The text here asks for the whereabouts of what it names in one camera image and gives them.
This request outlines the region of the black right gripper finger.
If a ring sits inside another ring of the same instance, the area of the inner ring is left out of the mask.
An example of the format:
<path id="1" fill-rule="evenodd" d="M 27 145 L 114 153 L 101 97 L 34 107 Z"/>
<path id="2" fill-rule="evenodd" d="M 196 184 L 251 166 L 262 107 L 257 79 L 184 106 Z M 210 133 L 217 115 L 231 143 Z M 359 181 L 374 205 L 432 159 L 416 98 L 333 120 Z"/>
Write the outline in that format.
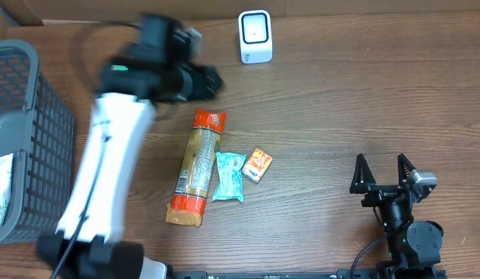
<path id="1" fill-rule="evenodd" d="M 376 180 L 372 175 L 364 154 L 358 154 L 355 163 L 354 176 L 350 186 L 350 193 L 366 194 L 369 191 L 374 191 L 376 186 Z"/>
<path id="2" fill-rule="evenodd" d="M 410 163 L 407 157 L 401 153 L 397 157 L 398 159 L 398 173 L 399 173 L 399 184 L 403 185 L 406 183 L 407 177 L 409 174 L 414 171 L 416 168 Z"/>

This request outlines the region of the orange tissue packet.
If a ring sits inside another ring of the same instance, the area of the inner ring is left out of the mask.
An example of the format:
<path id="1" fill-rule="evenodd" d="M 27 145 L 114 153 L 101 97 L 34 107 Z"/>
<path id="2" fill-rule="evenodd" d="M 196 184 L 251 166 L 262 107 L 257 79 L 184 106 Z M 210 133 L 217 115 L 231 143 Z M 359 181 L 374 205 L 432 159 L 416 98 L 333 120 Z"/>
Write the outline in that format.
<path id="1" fill-rule="evenodd" d="M 271 166 L 272 161 L 272 156 L 257 148 L 244 164 L 242 172 L 246 178 L 258 184 Z"/>

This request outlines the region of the teal snack packet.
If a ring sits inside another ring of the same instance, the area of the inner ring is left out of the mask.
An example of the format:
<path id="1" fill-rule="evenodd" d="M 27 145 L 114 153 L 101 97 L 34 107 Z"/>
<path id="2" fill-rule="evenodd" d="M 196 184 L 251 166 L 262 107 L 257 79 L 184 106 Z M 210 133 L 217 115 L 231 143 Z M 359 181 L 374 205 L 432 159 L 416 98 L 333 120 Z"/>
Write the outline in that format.
<path id="1" fill-rule="evenodd" d="M 244 202 L 242 168 L 245 161 L 245 155 L 216 153 L 219 183 L 212 196 L 213 201 L 236 199 Z"/>

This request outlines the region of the orange spaghetti packet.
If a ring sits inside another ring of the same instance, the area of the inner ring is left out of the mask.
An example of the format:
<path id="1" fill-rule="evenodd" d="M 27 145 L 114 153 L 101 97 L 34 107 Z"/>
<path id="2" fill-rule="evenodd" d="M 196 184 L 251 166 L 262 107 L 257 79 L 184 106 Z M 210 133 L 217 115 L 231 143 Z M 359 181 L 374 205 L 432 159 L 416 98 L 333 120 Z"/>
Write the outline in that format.
<path id="1" fill-rule="evenodd" d="M 178 182 L 167 204 L 167 223 L 196 227 L 202 224 L 226 117 L 225 112 L 195 110 Z"/>

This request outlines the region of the white shampoo tube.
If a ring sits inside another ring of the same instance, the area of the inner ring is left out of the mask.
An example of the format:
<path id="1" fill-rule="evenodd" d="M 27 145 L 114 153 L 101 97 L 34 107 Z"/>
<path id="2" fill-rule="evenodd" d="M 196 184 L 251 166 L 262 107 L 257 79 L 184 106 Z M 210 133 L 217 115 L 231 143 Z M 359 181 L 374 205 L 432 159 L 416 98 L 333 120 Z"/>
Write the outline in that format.
<path id="1" fill-rule="evenodd" d="M 0 227 L 4 223 L 12 194 L 13 157 L 13 153 L 0 157 Z"/>

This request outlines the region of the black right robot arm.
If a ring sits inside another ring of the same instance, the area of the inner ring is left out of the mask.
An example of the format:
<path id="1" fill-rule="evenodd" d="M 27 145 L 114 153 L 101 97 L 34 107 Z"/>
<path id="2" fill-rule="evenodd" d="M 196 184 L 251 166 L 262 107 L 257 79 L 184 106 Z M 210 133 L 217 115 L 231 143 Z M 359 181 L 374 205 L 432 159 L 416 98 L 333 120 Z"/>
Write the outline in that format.
<path id="1" fill-rule="evenodd" d="M 440 263 L 444 230 L 433 221 L 416 221 L 413 205 L 427 198 L 437 186 L 430 171 L 418 170 L 404 154 L 399 154 L 398 183 L 377 184 L 364 155 L 356 157 L 350 193 L 363 195 L 363 207 L 373 209 L 384 235 L 368 244 L 355 257 L 349 278 L 442 279 L 447 272 L 435 268 Z M 387 261 L 373 270 L 358 270 L 359 260 L 377 244 L 386 241 Z"/>

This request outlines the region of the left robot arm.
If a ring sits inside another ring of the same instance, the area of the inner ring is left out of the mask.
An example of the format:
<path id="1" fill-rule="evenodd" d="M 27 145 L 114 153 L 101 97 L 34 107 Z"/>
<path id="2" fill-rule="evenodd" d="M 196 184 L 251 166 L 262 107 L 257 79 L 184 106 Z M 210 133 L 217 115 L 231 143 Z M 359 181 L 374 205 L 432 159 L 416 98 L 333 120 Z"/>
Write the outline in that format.
<path id="1" fill-rule="evenodd" d="M 123 240 L 129 186 L 158 103 L 211 100 L 222 79 L 197 65 L 202 35 L 177 19 L 146 14 L 140 37 L 109 59 L 95 86 L 88 142 L 67 207 L 37 255 L 52 277 L 173 278 L 139 243 Z"/>

